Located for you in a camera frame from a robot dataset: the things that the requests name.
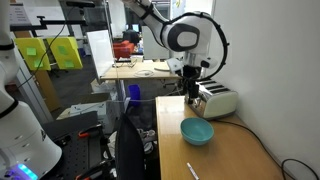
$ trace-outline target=teal bowl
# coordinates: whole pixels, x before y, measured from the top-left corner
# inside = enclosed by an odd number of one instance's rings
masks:
[[[187,118],[180,124],[183,139],[195,146],[206,144],[213,137],[214,130],[208,121],[201,118]]]

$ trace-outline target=black cable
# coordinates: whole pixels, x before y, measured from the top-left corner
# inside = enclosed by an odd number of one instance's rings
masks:
[[[71,13],[71,11],[73,10],[73,8],[74,8],[74,7],[72,7],[72,8],[69,10],[69,12],[68,12],[68,14],[67,14],[67,18],[68,18],[68,16],[70,15],[70,13]],[[64,27],[66,26],[66,24],[67,24],[67,18],[66,18],[66,20],[65,20],[65,22],[64,22],[64,24],[63,24],[63,26],[62,26],[62,29],[60,30],[60,32],[53,38],[53,40],[51,41],[51,43],[50,43],[49,46],[47,47],[45,53],[42,55],[42,57],[41,57],[41,59],[40,59],[40,62],[39,62],[39,64],[38,64],[38,67],[37,67],[37,69],[35,70],[35,72],[34,72],[25,82],[23,82],[20,86],[18,86],[18,89],[19,89],[21,86],[25,85],[27,82],[29,82],[29,81],[36,75],[36,73],[39,71],[40,66],[41,66],[41,63],[42,63],[42,61],[43,61],[43,58],[45,57],[46,54],[48,54],[52,43],[59,37],[59,35],[62,33]]]
[[[317,173],[316,173],[310,166],[308,166],[308,165],[305,164],[304,162],[301,162],[301,161],[299,161],[299,160],[297,160],[297,159],[285,159],[284,161],[282,161],[282,163],[281,163],[281,173],[282,173],[282,177],[283,177],[284,180],[287,179],[286,176],[285,176],[285,173],[286,173],[286,172],[285,172],[285,170],[284,170],[284,165],[285,165],[285,163],[288,162],[288,161],[295,161],[295,162],[298,162],[298,163],[304,165],[305,167],[307,167],[307,168],[313,173],[314,177],[316,177],[316,179],[319,180],[319,176],[317,175]]]
[[[258,135],[256,133],[254,133],[251,129],[245,127],[245,126],[242,126],[240,124],[236,124],[236,123],[232,123],[232,122],[227,122],[227,121],[220,121],[220,120],[216,120],[216,119],[213,119],[212,121],[214,122],[217,122],[217,123],[225,123],[225,124],[231,124],[231,125],[234,125],[234,126],[238,126],[240,128],[243,128],[247,131],[249,131],[258,141],[259,143],[261,144],[262,148],[265,150],[265,152],[271,157],[271,159],[279,166],[279,168],[282,170],[282,165],[279,165],[278,162],[274,159],[274,157],[269,153],[269,151],[267,150],[267,148],[265,147],[265,145],[262,143],[261,139],[258,137]],[[287,173],[284,169],[283,169],[283,172],[286,173],[290,178],[294,179],[289,173]]]

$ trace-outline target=black chair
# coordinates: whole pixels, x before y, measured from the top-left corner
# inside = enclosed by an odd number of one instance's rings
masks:
[[[119,180],[144,180],[144,147],[130,119],[122,114],[115,145],[116,171]]]

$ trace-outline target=white robot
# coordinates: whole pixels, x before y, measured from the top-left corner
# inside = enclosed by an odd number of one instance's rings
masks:
[[[226,38],[220,26],[206,13],[186,13],[168,21],[149,0],[122,0],[153,32],[156,41],[176,52],[185,52],[183,61],[168,60],[172,72],[183,76],[188,83],[189,99],[197,97],[195,81],[201,67],[213,68],[217,62],[207,57],[213,27],[220,35],[224,56],[227,56]],[[40,179],[59,161],[62,150],[46,135],[30,107],[13,99],[5,91],[5,84],[17,74],[19,64],[10,38],[9,0],[0,0],[0,179]]]

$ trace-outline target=table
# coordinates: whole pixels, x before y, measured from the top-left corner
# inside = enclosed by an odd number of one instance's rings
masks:
[[[210,122],[214,137],[204,146],[193,146],[180,134],[180,123],[197,115],[184,103],[184,97],[157,97],[157,124],[161,178],[193,180],[191,164],[202,180],[282,180],[278,165],[248,131]],[[236,116],[221,119],[243,124]]]
[[[127,65],[127,63],[117,63],[116,66],[121,66],[119,68],[110,68],[103,76],[100,77],[101,81],[105,80],[116,80],[116,88],[118,92],[118,99],[120,101],[125,101],[123,106],[120,106],[122,112],[125,111],[128,106],[129,99],[126,98],[125,87],[123,80],[132,79],[181,79],[176,74],[171,74],[169,71],[157,71],[157,69],[169,70],[166,62],[153,62],[153,63],[143,63],[137,62],[132,68]],[[137,77],[136,72],[141,70],[150,70],[154,74],[150,77]]]

